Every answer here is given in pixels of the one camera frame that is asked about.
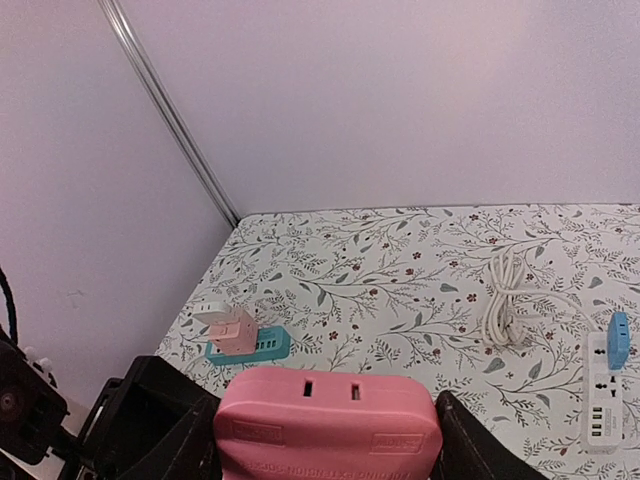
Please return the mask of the pink plug adapter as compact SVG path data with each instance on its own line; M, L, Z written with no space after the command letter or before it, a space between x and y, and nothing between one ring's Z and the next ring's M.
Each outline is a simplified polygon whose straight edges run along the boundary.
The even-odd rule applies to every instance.
M282 367L238 374L213 429L225 479L426 479L443 445L413 379Z

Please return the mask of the teal power strip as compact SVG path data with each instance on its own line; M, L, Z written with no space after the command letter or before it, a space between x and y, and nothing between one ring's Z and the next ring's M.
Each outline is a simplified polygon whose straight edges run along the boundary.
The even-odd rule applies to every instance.
M289 356L291 337L281 326L260 328L255 341L239 351L224 353L213 342L207 344L205 358L214 366L254 364L282 360Z

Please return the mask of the white plug adapter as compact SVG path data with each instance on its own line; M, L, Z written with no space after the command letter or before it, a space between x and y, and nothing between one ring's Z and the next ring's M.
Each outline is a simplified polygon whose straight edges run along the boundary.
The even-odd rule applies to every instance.
M235 322L231 305L224 301L200 302L193 307L192 316L205 325L226 325Z

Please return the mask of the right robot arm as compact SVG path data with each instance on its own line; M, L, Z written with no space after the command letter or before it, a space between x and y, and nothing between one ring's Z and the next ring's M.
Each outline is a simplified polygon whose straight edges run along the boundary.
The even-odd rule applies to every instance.
M98 479L535 479L450 391L399 376L256 367L216 397L157 356L108 382L79 435L50 366L1 331L1 475L55 455Z

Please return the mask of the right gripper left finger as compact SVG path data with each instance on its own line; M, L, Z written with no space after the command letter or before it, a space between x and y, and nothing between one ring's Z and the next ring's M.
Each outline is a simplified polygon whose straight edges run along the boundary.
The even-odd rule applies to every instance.
M105 383L79 434L79 462L98 479L221 479L219 404L166 360L138 356Z

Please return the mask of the pink cube socket adapter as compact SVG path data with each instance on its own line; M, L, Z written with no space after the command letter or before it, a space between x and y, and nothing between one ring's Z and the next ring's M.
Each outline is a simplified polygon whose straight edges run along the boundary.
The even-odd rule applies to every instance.
M242 307L232 307L235 322L226 325L212 325L209 328L209 340L224 353L239 351L255 341L258 324Z

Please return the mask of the white power strip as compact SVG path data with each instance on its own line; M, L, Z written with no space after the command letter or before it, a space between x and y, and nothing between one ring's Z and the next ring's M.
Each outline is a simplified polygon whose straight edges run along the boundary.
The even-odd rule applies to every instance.
M582 447L589 454L613 454L623 441L623 389L609 369L607 334L590 332L584 347Z

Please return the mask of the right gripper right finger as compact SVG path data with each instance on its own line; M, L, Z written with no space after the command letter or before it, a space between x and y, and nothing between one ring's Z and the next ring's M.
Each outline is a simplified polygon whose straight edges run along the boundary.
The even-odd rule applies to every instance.
M451 391L439 393L436 411L443 444L433 479L546 480L498 441Z

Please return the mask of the blue plug adapter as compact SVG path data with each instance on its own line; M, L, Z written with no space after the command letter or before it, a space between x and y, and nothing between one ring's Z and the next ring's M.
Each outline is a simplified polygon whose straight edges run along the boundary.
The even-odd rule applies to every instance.
M630 352L630 340L627 314L614 312L607 328L607 362L611 371L623 369Z

